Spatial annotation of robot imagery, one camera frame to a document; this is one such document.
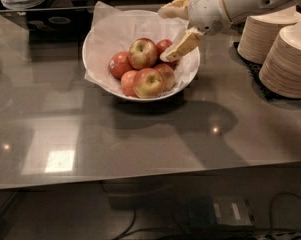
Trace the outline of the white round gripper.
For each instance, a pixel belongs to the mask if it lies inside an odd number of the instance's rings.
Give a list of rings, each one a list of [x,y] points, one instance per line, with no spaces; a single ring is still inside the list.
[[[173,44],[161,55],[175,62],[196,49],[204,34],[215,35],[231,25],[224,0],[173,0],[158,10],[161,18],[189,20],[190,29],[181,29]]]

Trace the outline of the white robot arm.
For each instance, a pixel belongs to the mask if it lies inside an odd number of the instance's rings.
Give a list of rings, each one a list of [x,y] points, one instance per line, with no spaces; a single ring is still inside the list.
[[[248,16],[263,15],[301,7],[301,0],[173,0],[158,10],[163,19],[180,18],[188,22],[160,59],[174,62],[196,49],[204,35],[215,35]]]

